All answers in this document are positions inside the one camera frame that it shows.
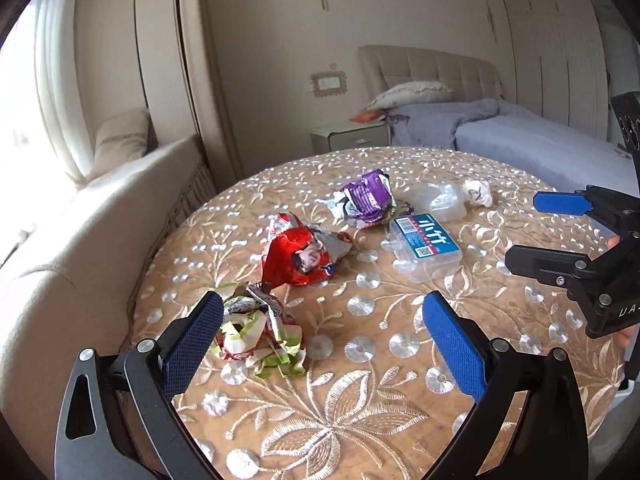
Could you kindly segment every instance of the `round table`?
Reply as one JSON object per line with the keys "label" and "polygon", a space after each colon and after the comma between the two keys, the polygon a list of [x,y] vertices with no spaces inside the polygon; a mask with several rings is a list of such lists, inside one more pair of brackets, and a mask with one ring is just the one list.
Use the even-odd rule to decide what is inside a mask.
{"label": "round table", "polygon": [[[550,190],[540,180],[465,153],[349,150],[239,182],[195,212],[159,250],[140,288],[133,341],[157,337],[220,283],[259,281],[270,215],[291,211],[304,222],[346,230],[323,201],[377,168],[390,175],[398,194],[416,181],[482,178],[491,184],[494,206],[444,224],[463,250],[452,276],[412,283],[394,269],[384,227],[350,228],[355,247],[330,280],[276,289],[305,332],[306,376],[261,380],[241,363],[204,359],[174,406],[226,478],[420,478],[473,405],[422,323],[422,298],[436,289],[489,338],[506,338],[525,352],[565,348],[590,436],[607,413],[622,378],[622,352],[610,337],[586,337],[582,313],[564,290],[510,275],[504,265],[512,244],[579,251],[593,259],[606,250],[604,238],[587,218],[536,212],[534,193]],[[374,343],[373,358],[367,353],[373,348],[356,348],[348,358],[345,345],[363,335]],[[497,465],[523,401],[523,394],[514,398],[484,468]]]}

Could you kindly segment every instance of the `headboard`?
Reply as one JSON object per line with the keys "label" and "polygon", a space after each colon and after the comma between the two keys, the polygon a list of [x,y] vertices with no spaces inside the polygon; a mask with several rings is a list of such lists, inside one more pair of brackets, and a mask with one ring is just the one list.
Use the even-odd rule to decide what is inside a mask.
{"label": "headboard", "polygon": [[453,88],[460,102],[504,97],[495,66],[473,57],[408,46],[367,45],[358,49],[358,58],[371,99],[408,81],[440,81]]}

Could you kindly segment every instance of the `blue textured pad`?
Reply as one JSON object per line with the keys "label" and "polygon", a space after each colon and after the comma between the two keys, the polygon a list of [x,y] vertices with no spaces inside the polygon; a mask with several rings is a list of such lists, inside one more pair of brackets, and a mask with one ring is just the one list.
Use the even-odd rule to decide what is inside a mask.
{"label": "blue textured pad", "polygon": [[539,191],[533,197],[533,207],[541,213],[582,216],[591,211],[591,202],[574,193]]}
{"label": "blue textured pad", "polygon": [[458,324],[456,313],[432,292],[422,303],[422,318],[460,391],[480,402],[486,391],[484,361]]}
{"label": "blue textured pad", "polygon": [[186,391],[222,325],[225,313],[222,298],[210,294],[202,301],[206,305],[164,360],[160,388],[167,400]]}

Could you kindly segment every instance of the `blue label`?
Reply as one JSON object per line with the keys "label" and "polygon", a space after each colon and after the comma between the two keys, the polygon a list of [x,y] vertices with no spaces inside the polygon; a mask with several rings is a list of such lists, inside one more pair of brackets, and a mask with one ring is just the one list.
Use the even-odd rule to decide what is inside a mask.
{"label": "blue label", "polygon": [[459,251],[443,227],[430,214],[405,216],[394,220],[416,258]]}

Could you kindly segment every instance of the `clear plastic container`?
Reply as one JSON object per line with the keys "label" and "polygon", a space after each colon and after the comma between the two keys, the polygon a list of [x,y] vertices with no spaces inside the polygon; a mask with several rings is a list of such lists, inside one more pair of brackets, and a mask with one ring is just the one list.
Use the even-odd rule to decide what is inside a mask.
{"label": "clear plastic container", "polygon": [[460,184],[415,182],[402,199],[413,206],[415,214],[431,213],[440,222],[466,216],[465,193]]}
{"label": "clear plastic container", "polygon": [[392,220],[389,241],[397,258],[394,269],[417,283],[453,274],[462,259],[458,245],[431,214]]}

